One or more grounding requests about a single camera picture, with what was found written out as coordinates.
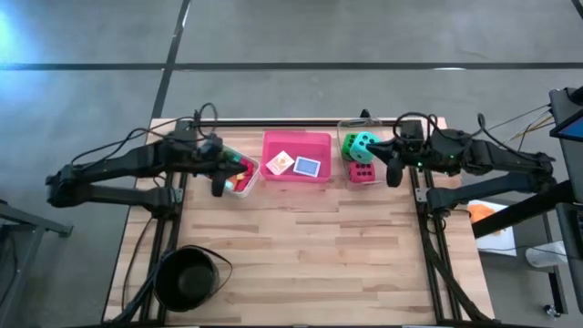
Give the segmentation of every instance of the pink plastic container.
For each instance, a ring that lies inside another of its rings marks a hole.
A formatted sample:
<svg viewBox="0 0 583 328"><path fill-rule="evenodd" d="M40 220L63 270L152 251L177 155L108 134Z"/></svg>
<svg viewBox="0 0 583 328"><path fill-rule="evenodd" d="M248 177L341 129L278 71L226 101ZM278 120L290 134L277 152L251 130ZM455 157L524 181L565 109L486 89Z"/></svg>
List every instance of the pink plastic container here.
<svg viewBox="0 0 583 328"><path fill-rule="evenodd" d="M328 133L303 131L267 131L263 134L263 153L260 173L267 180L324 183L332 173L332 137ZM308 177L295 173L289 167L281 175L267 169L267 163L285 151L293 160L298 156L320 161L318 177Z"/></svg>

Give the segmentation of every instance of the gray floor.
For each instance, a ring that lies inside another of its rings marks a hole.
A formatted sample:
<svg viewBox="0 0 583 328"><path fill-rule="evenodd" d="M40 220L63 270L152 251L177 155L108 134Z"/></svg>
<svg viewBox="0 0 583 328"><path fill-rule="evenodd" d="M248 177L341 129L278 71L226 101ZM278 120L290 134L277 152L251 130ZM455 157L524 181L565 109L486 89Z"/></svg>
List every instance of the gray floor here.
<svg viewBox="0 0 583 328"><path fill-rule="evenodd" d="M164 62L180 4L0 0L0 63ZM194 0L178 62L580 61L581 30L583 20L569 0ZM0 199L75 224L68 240L47 235L43 241L21 326L99 321L128 209L52 209L44 178L79 152L147 125L161 75L0 71ZM362 108L395 117L418 110L474 130L478 112L492 126L547 103L551 88L582 83L580 70L175 72L162 117L187 115L212 101L225 118L349 117ZM532 118L495 132L508 138ZM563 180L560 148L546 134L529 136L524 149L555 156ZM568 270L561 276L570 314L553 322L540 311L551 301L546 275L483 262L503 322L572 327L583 319Z"/></svg>

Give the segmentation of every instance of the wooden table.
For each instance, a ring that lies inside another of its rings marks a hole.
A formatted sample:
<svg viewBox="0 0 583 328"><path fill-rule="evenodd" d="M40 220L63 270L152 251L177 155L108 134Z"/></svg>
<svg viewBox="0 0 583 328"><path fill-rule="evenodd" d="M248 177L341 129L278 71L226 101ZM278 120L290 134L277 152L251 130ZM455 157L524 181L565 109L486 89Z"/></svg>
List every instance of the wooden table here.
<svg viewBox="0 0 583 328"><path fill-rule="evenodd" d="M164 121L154 119L152 126ZM440 126L445 126L442 119ZM172 129L169 124L158 132ZM217 132L225 144L261 160L262 135L268 129L274 128ZM391 128L381 129L374 133L392 137ZM336 128L305 130L332 135L332 178L325 185L260 179L246 199L213 198L208 180L189 178L179 247L197 244L217 251L234 264L234 272L225 287L198 309L168 312L167 324L435 323L408 170L399 188L379 184L348 190ZM384 176L384 167L379 172ZM435 174L436 186L459 184L459 177ZM152 179L137 182L140 189L153 187ZM142 208L132 208L128 215L105 320L120 312L128 262L148 218ZM150 224L139 248L126 302L146 277L154 226ZM467 215L453 212L445 235L455 277L479 309L493 317ZM227 266L219 260L217 264L224 279ZM448 314L441 281L440 293Z"/></svg>

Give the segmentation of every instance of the black bucket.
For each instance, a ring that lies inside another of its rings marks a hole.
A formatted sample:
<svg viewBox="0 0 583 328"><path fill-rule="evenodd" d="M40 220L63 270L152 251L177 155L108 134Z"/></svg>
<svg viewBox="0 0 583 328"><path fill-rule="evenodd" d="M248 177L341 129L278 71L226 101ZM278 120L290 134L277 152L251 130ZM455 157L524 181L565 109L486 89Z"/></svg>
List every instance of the black bucket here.
<svg viewBox="0 0 583 328"><path fill-rule="evenodd" d="M184 246L165 256L154 279L158 301L173 312L195 309L219 287L219 270L198 246Z"/></svg>

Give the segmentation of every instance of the green dice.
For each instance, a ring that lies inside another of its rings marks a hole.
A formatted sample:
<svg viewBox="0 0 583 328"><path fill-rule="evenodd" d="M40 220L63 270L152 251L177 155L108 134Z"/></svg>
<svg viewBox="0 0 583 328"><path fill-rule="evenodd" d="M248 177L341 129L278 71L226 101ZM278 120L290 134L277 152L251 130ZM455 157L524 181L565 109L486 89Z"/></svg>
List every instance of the green dice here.
<svg viewBox="0 0 583 328"><path fill-rule="evenodd" d="M346 138L344 138L343 143L343 150L342 155L344 160L352 161L354 160L352 156L350 156L350 148L353 146L354 140L358 133L347 133Z"/></svg>

